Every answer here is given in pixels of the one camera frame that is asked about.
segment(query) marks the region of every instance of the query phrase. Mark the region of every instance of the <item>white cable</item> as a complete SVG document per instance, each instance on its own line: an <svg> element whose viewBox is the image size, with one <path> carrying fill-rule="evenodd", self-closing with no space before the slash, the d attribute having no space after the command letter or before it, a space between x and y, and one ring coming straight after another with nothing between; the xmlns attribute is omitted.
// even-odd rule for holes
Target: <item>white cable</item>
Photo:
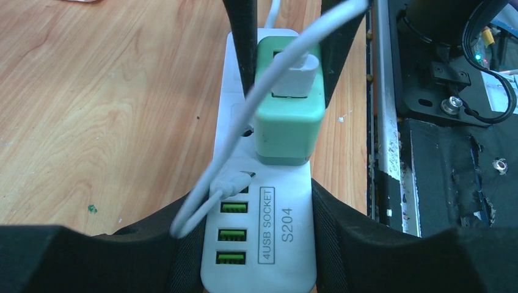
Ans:
<svg viewBox="0 0 518 293"><path fill-rule="evenodd" d="M280 0L272 0L272 6L270 6L270 12L268 13L268 17L264 24L265 29L273 29L275 26L275 21L277 20L277 16L279 15L280 9Z"/></svg>
<svg viewBox="0 0 518 293"><path fill-rule="evenodd" d="M284 58L284 52L279 52L275 58ZM290 67L272 88L275 96L303 98L308 96L315 81L320 61L315 55L305 54L297 63Z"/></svg>
<svg viewBox="0 0 518 293"><path fill-rule="evenodd" d="M294 65L303 54L313 49L323 38L327 37L340 26L365 12L367 8L368 0L347 0L336 5L318 18L284 49L284 58L274 59L270 66L267 67L261 78L248 92L241 113L230 129L227 138L224 140L225 144L222 147L221 153L214 156L213 161L209 164L191 193L187 196L177 216L173 220L170 228L170 233L173 237L185 237L185 235L190 232L184 230L183 227L205 197L206 191L209 189L211 182L219 170L234 152L236 144L241 138L241 134L243 134L243 129L246 128L257 107L261 104L268 92L271 91L275 82L289 67Z"/></svg>
<svg viewBox="0 0 518 293"><path fill-rule="evenodd" d="M219 175L210 185L209 199L192 215L180 230L180 238L189 234L221 200L240 193L252 183L255 173L231 172Z"/></svg>
<svg viewBox="0 0 518 293"><path fill-rule="evenodd" d="M507 75L515 75L515 74L518 74L518 69L505 70L505 71L501 71L499 73L507 74Z"/></svg>

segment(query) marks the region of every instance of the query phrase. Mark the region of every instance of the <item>screw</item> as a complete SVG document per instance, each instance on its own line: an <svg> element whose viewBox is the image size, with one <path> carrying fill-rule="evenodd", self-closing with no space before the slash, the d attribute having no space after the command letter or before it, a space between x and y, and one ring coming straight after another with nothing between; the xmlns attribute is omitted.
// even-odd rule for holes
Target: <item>screw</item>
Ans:
<svg viewBox="0 0 518 293"><path fill-rule="evenodd" d="M496 169L500 175L505 175L508 167L505 159L496 159L493 161L493 168Z"/></svg>
<svg viewBox="0 0 518 293"><path fill-rule="evenodd" d="M462 100L456 96L451 96L440 103L440 108L448 115L457 115L461 111Z"/></svg>

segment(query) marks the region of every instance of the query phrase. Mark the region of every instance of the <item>usb port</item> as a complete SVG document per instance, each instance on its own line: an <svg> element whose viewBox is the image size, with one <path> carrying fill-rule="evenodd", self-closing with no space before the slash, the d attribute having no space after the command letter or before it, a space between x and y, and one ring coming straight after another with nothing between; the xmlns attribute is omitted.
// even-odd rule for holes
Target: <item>usb port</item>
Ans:
<svg viewBox="0 0 518 293"><path fill-rule="evenodd" d="M236 214L245 214L248 212L248 203L246 202L223 202L221 203L221 212L232 212Z"/></svg>
<svg viewBox="0 0 518 293"><path fill-rule="evenodd" d="M246 252L216 252L216 264L245 264Z"/></svg>
<svg viewBox="0 0 518 293"><path fill-rule="evenodd" d="M246 241L246 230L220 229L217 233L218 241Z"/></svg>

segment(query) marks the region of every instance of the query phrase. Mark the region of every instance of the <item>wood grain surface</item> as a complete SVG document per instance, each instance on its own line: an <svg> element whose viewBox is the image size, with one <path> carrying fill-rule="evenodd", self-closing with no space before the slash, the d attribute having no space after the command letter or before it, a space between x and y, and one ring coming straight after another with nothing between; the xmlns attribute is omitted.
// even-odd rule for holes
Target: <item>wood grain surface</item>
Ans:
<svg viewBox="0 0 518 293"><path fill-rule="evenodd" d="M259 0L260 25L270 1ZM0 0L0 223L113 233L189 191L213 155L220 0ZM319 1L284 0L302 31ZM312 173L366 212L365 26Z"/></svg>

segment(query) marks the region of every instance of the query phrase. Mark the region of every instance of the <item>white power strip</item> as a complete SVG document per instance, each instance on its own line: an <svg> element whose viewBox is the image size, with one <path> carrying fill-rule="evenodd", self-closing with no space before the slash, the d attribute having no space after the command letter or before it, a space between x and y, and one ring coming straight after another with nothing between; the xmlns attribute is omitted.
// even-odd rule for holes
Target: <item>white power strip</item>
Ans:
<svg viewBox="0 0 518 293"><path fill-rule="evenodd" d="M258 30L259 41L267 36L297 35L289 29ZM243 103L231 33L227 37L214 153L220 151ZM310 292L316 282L310 163L299 167L263 165L257 160L252 134L239 140L222 172L227 170L254 172L256 176L247 194L222 202L241 204L239 208L246 212L221 212L223 206L217 205L207 215L201 269L207 291ZM226 240L242 241L220 241L220 230L238 233Z"/></svg>

